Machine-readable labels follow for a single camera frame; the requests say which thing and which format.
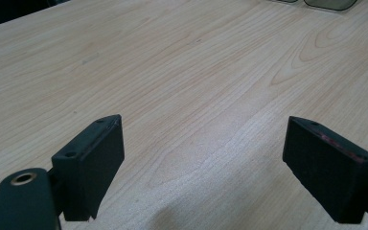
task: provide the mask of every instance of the eyeglasses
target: eyeglasses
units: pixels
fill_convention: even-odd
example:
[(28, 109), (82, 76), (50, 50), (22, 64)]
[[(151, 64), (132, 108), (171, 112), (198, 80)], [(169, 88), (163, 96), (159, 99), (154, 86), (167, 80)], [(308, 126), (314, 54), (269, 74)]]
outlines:
[[(282, 2), (293, 3), (298, 0), (279, 0)], [(334, 11), (345, 11), (352, 7), (357, 0), (304, 0), (310, 7), (322, 8)]]

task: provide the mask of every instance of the wood grain surface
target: wood grain surface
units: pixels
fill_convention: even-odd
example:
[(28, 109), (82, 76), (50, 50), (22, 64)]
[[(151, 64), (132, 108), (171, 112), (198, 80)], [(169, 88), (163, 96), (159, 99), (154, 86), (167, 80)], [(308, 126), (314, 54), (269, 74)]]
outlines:
[(99, 216), (63, 229), (368, 229), (282, 161), (288, 116), (368, 150), (368, 0), (72, 0), (0, 25), (0, 181), (123, 117)]

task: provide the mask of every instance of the glasses frame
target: glasses frame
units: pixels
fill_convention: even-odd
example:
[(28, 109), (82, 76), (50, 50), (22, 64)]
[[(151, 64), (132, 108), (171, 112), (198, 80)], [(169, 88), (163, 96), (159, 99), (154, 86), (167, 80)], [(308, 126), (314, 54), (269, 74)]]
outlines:
[[(291, 0), (291, 1), (288, 1), (288, 0), (277, 0), (277, 1), (279, 1), (279, 2), (284, 2), (284, 3), (296, 3), (296, 2), (298, 2), (299, 0)], [(357, 2), (357, 0), (353, 0), (352, 1), (352, 4), (350, 4), (349, 5), (349, 7), (347, 7), (347, 8), (343, 8), (343, 9), (333, 9), (333, 8), (327, 8), (327, 7), (321, 7), (321, 6), (315, 6), (315, 5), (312, 5), (312, 4), (310, 4), (310, 3), (308, 3), (307, 2), (307, 0), (304, 0), (304, 2), (308, 5), (308, 6), (310, 6), (310, 7), (312, 7), (312, 8), (318, 8), (318, 9), (324, 9), (324, 10), (331, 10), (331, 11), (336, 11), (336, 12), (343, 12), (343, 11), (346, 11), (346, 10), (348, 10), (349, 8), (351, 8), (356, 2)]]

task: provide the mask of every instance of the wooden table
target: wooden table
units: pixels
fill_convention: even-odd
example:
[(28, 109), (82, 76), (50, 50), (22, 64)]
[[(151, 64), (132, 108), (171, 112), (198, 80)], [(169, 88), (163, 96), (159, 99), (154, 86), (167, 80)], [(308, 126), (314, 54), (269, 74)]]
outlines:
[(368, 150), (368, 0), (73, 0), (0, 25), (0, 181), (118, 113), (126, 160), (64, 229), (368, 229), (282, 161), (290, 115)]

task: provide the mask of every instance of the black clamp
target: black clamp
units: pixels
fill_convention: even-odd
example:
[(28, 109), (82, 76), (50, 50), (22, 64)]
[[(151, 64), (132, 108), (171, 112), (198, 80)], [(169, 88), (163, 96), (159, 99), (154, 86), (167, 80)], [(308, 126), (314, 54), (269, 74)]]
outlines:
[(48, 172), (27, 169), (0, 183), (0, 229), (61, 229), (61, 213), (95, 218), (124, 159), (121, 116), (97, 120), (52, 157)]
[(316, 122), (290, 117), (283, 160), (334, 221), (368, 213), (368, 151)]

